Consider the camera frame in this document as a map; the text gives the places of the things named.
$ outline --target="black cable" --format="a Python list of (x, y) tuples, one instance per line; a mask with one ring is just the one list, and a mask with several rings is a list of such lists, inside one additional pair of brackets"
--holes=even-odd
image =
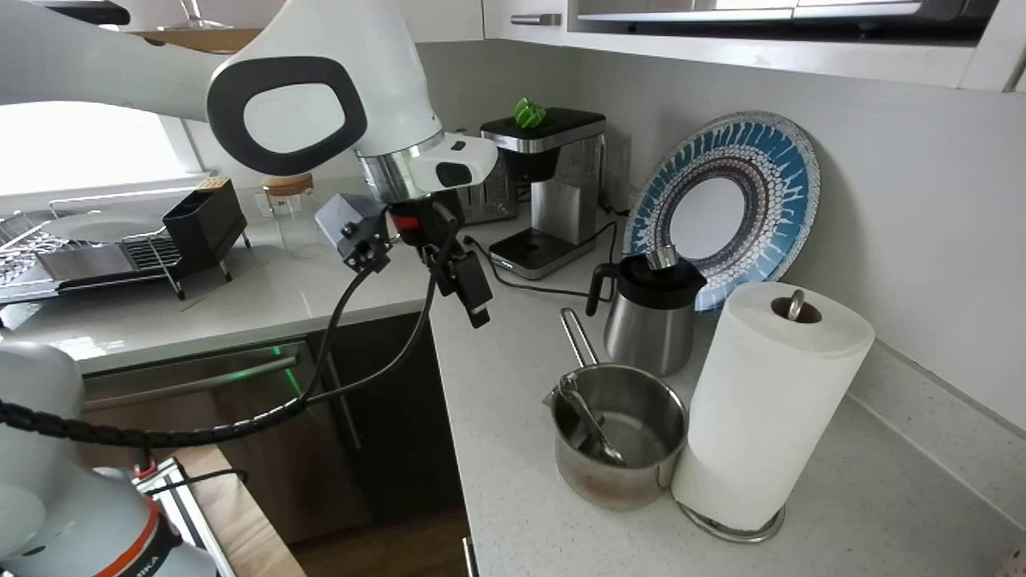
[[(590, 245), (590, 240), (603, 239), (607, 231), (613, 231), (613, 245), (609, 245), (609, 262), (613, 262), (620, 220), (607, 220), (600, 231), (594, 231), (594, 233), (590, 233), (585, 240), (579, 240), (579, 245)], [(499, 286), (506, 286), (506, 288), (515, 288), (515, 293), (543, 293), (543, 295), (567, 295), (567, 298), (585, 298), (585, 293), (573, 293), (573, 288), (509, 281), (506, 275), (499, 275), (496, 262), (494, 262), (489, 253), (478, 245), (478, 239), (465, 233), (460, 245), (467, 245), (467, 246), (486, 262), (489, 275), (494, 275)]]
[(202, 481), (210, 481), (210, 477), (223, 477), (223, 475), (245, 477), (237, 468), (217, 468), (217, 471), (194, 475), (194, 477), (187, 477), (187, 481), (173, 481), (173, 483), (164, 483), (164, 487), (154, 487), (154, 490), (145, 490), (145, 493), (154, 498), (154, 493), (165, 493), (165, 490), (175, 490), (175, 487), (202, 483)]
[(323, 390), (323, 395), (314, 395), (310, 403), (319, 403), (319, 400), (348, 395), (348, 390), (357, 390), (357, 389), (363, 389), (363, 386), (372, 386), (372, 382), (379, 382), (380, 374), (394, 371), (402, 364), (408, 364), (411, 354), (412, 354), (412, 342), (416, 342), (419, 334), (427, 332), (427, 319), (429, 319), (432, 298), (437, 298), (437, 278), (427, 275), (423, 308), (419, 308), (419, 319), (416, 319), (408, 342), (404, 342), (380, 369), (376, 369), (376, 371), (369, 371), (369, 374), (363, 374), (363, 379), (357, 379), (357, 382), (346, 382), (346, 386), (341, 386), (341, 389), (330, 389), (330, 390)]
[(327, 336), (319, 341), (319, 354), (314, 364), (314, 374), (307, 379), (304, 390), (285, 403), (274, 403), (264, 414), (253, 414), (247, 419), (233, 419), (233, 422), (217, 422), (208, 429), (190, 429), (190, 434), (146, 434), (146, 429), (119, 429), (119, 428), (94, 428), (86, 419), (64, 419), (56, 414), (44, 414), (44, 412), (29, 412), (20, 403), (6, 403), (0, 400), (0, 422), (13, 428), (13, 429), (25, 429), (25, 434), (43, 434), (43, 436), (55, 436), (55, 438), (74, 438), (74, 444), (94, 444), (94, 446), (130, 446), (130, 448), (187, 448), (187, 446), (215, 446), (215, 444), (226, 444), (226, 438), (240, 438), (251, 434), (264, 434), (270, 428), (280, 428), (297, 414), (307, 412), (307, 400), (314, 395), (314, 382), (319, 379), (323, 367), (327, 367), (327, 349), (330, 349), (330, 336), (335, 322), (342, 319), (348, 298), (357, 295), (357, 288), (372, 275), (372, 271), (357, 272), (357, 278), (346, 286), (346, 293), (341, 295), (335, 308), (330, 312), (327, 322)]

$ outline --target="white countertop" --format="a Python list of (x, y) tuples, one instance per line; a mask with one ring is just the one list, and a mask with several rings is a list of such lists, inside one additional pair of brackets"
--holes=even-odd
[[(64, 348), (82, 371), (110, 371), (191, 354), (233, 349), (319, 332), (351, 272), (330, 253), (282, 253), (253, 231), (230, 253), (233, 281), (76, 295), (44, 304), (4, 341)], [(342, 325), (416, 312), (427, 272), (404, 246), (357, 295)], [(546, 286), (584, 288), (596, 257)], [(432, 336), (451, 438), (483, 577), (662, 577), (662, 574), (993, 574), (1015, 530), (933, 461), (845, 400), (798, 481), (783, 532), (767, 546), (724, 546), (700, 532), (669, 498), (600, 511), (557, 477), (546, 390), (573, 369), (551, 298), (494, 281), (489, 325), (471, 332), (454, 298), (432, 308)], [(690, 369), (669, 386), (690, 399), (711, 322), (700, 328)]]

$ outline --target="dish drying rack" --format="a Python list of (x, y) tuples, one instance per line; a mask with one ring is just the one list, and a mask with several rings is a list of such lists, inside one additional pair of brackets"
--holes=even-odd
[(187, 298), (191, 271), (217, 266), (230, 281), (223, 253), (237, 239), (251, 246), (245, 228), (230, 183), (0, 216), (0, 308), (130, 281), (165, 281)]

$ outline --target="pot handle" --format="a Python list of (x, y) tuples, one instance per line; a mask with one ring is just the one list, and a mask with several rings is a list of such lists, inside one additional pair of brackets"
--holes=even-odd
[(584, 334), (584, 328), (579, 328), (577, 312), (573, 312), (573, 308), (562, 308), (562, 312), (557, 312), (557, 322), (564, 325), (564, 334), (567, 334), (567, 341), (572, 341), (572, 349), (573, 349), (573, 357), (577, 357), (577, 367), (579, 367), (579, 369), (600, 367), (600, 357), (596, 357), (596, 349), (590, 348), (590, 341), (585, 341), (585, 334)]
[(620, 278), (620, 266), (614, 262), (600, 262), (596, 272), (590, 275), (590, 293), (585, 293), (585, 319), (596, 315), (600, 308), (600, 293), (603, 293), (603, 278)]

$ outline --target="upper cabinet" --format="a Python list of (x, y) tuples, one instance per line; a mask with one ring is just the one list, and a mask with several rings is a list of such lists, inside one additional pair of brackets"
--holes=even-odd
[(1026, 2), (1001, 0), (979, 42), (823, 42), (645, 37), (577, 23), (577, 0), (483, 0), (483, 37), (614, 54), (798, 70), (930, 86), (1013, 91), (1026, 57)]
[(480, 0), (396, 0), (416, 42), (478, 42)]
[[(187, 13), (183, 6), (191, 2), (175, 2), (175, 0), (119, 0), (130, 13), (128, 32), (158, 32), (165, 25), (183, 25)], [(253, 28), (264, 28), (282, 6), (282, 0), (198, 0), (194, 2), (202, 21), (223, 23), (237, 28), (237, 38), (251, 38)], [(396, 0), (396, 6), (408, 17), (412, 42), (474, 42), (483, 38), (480, 28), (480, 0)], [(223, 47), (226, 38), (223, 32), (187, 32), (187, 38), (204, 38), (204, 44)]]

